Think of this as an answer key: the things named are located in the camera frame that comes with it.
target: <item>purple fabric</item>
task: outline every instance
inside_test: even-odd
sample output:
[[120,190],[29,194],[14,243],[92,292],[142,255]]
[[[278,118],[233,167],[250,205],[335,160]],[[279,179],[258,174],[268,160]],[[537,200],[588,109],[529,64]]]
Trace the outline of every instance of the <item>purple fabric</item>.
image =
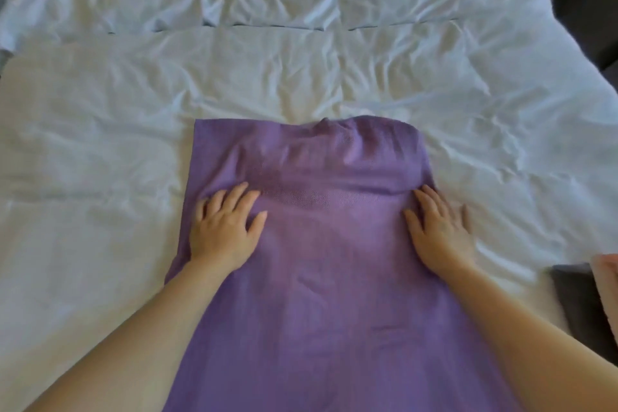
[[520,411],[401,210],[433,185],[421,135],[389,119],[196,121],[178,256],[198,199],[248,181],[258,248],[206,310],[164,410]]

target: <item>person's right arm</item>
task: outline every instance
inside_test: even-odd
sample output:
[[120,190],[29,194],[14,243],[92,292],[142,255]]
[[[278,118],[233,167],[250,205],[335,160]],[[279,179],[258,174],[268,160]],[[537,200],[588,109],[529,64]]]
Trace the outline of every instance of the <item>person's right arm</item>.
[[618,410],[618,368],[532,313],[474,264],[465,215],[427,186],[415,191],[421,220],[405,211],[423,263],[448,284],[490,344],[529,412]]

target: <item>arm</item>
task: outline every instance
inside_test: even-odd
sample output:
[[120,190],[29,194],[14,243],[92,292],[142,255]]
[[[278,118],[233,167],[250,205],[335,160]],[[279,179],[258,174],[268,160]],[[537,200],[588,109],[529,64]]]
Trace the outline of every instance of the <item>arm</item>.
[[415,191],[422,225],[405,211],[423,263],[449,285],[476,322],[529,412],[607,412],[618,405],[618,368],[509,297],[474,265],[463,217],[427,186]]
[[251,255],[266,222],[245,225],[259,192],[199,203],[191,260],[153,299],[69,369],[26,412],[159,412],[204,311],[225,278]]

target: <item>person's left arm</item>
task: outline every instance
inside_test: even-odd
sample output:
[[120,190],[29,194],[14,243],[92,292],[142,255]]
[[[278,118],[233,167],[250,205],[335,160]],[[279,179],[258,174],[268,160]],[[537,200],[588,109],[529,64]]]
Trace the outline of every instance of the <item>person's left arm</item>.
[[217,192],[195,211],[191,260],[139,311],[61,376],[26,412],[159,412],[217,290],[255,250],[267,219],[247,217],[258,191]]

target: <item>forearm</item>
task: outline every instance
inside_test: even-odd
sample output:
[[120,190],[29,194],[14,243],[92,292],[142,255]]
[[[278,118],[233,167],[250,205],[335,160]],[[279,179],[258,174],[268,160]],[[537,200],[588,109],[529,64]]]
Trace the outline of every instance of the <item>forearm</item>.
[[195,328],[227,274],[189,262],[27,412],[162,410]]
[[509,297],[475,270],[446,280],[529,412],[606,412],[618,404],[618,369]]

